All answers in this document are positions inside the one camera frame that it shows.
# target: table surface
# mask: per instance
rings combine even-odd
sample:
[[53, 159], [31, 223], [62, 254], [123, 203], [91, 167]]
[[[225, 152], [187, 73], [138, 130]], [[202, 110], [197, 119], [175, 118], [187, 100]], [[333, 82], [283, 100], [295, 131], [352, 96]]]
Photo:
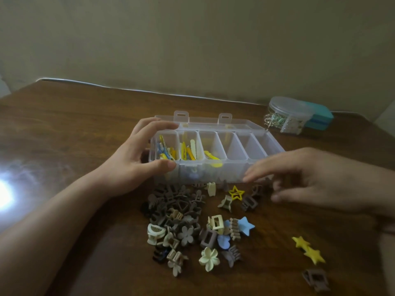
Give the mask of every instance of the table surface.
[[[226, 112], [262, 125], [265, 107], [49, 81], [0, 100], [0, 176], [14, 198], [0, 211], [0, 231], [104, 162], [139, 119], [175, 110], [203, 117]], [[312, 146], [395, 169], [395, 139], [360, 116], [338, 114], [324, 132], [273, 135], [285, 150]], [[300, 235], [326, 259], [321, 267], [334, 295], [386, 295], [371, 217], [268, 199], [254, 212], [235, 203], [233, 214], [220, 211], [225, 219], [246, 215], [256, 226], [237, 244], [244, 261], [230, 269], [220, 256], [221, 264], [207, 273], [198, 262], [200, 247], [192, 245], [183, 250], [190, 259], [174, 278], [166, 264], [151, 259], [153, 247], [146, 242], [148, 220], [139, 208], [150, 189], [152, 180], [96, 213], [48, 295], [314, 295], [301, 276], [314, 265], [291, 240]], [[201, 220], [219, 214], [223, 196], [207, 199]]]

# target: teal box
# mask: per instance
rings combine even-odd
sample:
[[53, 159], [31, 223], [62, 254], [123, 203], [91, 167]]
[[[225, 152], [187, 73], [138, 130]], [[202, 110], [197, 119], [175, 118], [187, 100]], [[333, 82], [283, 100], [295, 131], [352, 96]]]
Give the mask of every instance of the teal box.
[[316, 130], [326, 130], [329, 124], [332, 122], [333, 114], [324, 105], [304, 102], [315, 110], [313, 117], [304, 125], [307, 128], [313, 128]]

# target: yellow star hair clip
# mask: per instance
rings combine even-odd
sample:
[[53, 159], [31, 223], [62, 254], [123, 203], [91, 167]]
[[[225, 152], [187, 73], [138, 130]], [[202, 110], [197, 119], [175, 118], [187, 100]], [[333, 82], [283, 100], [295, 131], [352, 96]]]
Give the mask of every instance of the yellow star hair clip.
[[309, 249], [310, 243], [305, 241], [302, 236], [300, 236], [299, 238], [292, 237], [292, 239], [296, 242], [296, 248], [302, 248], [304, 251], [307, 251], [307, 249]]
[[229, 190], [228, 192], [232, 196], [232, 200], [235, 200], [235, 199], [243, 200], [243, 198], [241, 196], [244, 194], [244, 191], [238, 190], [236, 186], [233, 186], [233, 189]]
[[325, 260], [322, 258], [321, 254], [319, 253], [319, 250], [314, 250], [308, 247], [304, 255], [309, 257], [313, 261], [314, 265], [319, 262], [326, 263]]

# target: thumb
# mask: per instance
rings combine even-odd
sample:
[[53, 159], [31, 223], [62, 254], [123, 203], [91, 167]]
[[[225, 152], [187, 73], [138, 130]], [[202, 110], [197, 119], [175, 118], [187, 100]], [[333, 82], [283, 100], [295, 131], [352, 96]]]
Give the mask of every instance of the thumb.
[[151, 176], [164, 174], [172, 171], [176, 167], [176, 163], [172, 160], [155, 160], [150, 163], [141, 164], [140, 176], [148, 179]]
[[299, 202], [302, 204], [309, 204], [313, 202], [313, 194], [309, 188], [292, 188], [275, 191], [271, 200], [273, 202]]

